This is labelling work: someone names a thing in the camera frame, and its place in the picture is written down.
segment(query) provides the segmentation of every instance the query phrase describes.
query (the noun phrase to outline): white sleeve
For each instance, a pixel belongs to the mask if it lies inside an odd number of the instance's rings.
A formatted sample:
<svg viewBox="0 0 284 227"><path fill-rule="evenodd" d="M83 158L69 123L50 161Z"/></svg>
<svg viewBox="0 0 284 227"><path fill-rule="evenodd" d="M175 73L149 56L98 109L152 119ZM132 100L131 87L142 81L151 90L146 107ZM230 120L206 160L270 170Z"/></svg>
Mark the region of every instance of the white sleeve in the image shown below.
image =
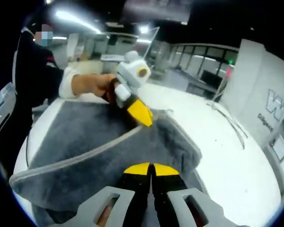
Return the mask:
<svg viewBox="0 0 284 227"><path fill-rule="evenodd" d="M59 86L59 96L61 98L75 98L76 96L72 92L71 81L72 78L80 73L71 67L66 67L63 73L63 78Z"/></svg>

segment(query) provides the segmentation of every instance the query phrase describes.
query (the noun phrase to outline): white table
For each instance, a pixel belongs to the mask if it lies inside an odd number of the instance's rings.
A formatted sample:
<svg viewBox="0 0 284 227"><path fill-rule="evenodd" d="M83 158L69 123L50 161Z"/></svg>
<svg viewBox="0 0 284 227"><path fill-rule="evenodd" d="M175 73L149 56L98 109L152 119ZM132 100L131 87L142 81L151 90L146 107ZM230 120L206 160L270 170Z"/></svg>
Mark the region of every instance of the white table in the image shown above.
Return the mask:
<svg viewBox="0 0 284 227"><path fill-rule="evenodd" d="M272 217L281 203L278 183L267 158L249 134L248 139L244 137L243 150L228 121L199 96L154 84L145 84L139 95L151 108L172 109L171 116L200 148L203 158L196 170L211 199L223 207L226 218L238 225L260 227ZM104 102L93 94L73 101ZM36 154L63 102L60 98L55 100L33 126L28 161ZM221 105L216 106L229 115ZM27 170L25 150L26 141L19 152L15 174ZM33 218L30 202L16 197Z"/></svg>

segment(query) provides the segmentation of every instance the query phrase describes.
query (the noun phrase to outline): gray cloth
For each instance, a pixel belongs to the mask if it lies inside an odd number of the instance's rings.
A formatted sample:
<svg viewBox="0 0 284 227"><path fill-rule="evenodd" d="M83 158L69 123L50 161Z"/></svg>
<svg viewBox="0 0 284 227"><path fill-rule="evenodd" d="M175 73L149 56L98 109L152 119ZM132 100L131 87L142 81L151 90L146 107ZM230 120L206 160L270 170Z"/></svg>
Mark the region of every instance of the gray cloth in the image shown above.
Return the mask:
<svg viewBox="0 0 284 227"><path fill-rule="evenodd" d="M200 158L198 147L164 113L144 127L110 105L65 102L29 170L9 183L40 208L76 212L103 187L114 186L126 168L144 162L171 166L188 187L204 191L194 172Z"/></svg>

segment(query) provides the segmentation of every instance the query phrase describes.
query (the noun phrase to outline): person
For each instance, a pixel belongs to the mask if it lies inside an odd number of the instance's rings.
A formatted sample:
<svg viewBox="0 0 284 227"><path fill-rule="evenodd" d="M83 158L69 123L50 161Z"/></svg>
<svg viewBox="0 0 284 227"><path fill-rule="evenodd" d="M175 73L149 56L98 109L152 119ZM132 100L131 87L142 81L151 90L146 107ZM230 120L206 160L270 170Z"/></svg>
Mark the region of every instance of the person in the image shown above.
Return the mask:
<svg viewBox="0 0 284 227"><path fill-rule="evenodd" d="M60 69L53 53L36 44L40 28L36 24L21 31L15 54L13 84L16 87L16 104L7 122L0 130L0 163L9 178L13 174L18 152L32 126L32 108L42 105L45 99L76 98L83 93L94 93L113 101L110 81L113 74L83 74L67 67Z"/></svg>

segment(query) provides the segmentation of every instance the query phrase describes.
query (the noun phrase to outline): gray towel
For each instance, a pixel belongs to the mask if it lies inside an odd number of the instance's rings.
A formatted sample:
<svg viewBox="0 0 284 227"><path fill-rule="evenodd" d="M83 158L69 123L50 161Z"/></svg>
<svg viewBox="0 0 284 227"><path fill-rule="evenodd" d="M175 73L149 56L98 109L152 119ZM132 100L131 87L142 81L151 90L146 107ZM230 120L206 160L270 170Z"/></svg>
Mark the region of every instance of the gray towel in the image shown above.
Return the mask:
<svg viewBox="0 0 284 227"><path fill-rule="evenodd" d="M110 105L65 102L29 170L9 183L40 208L76 212L103 187L114 186L126 168L151 162L177 169L188 187L204 192L194 172L198 147L167 114L154 113L153 125L144 127Z"/></svg>

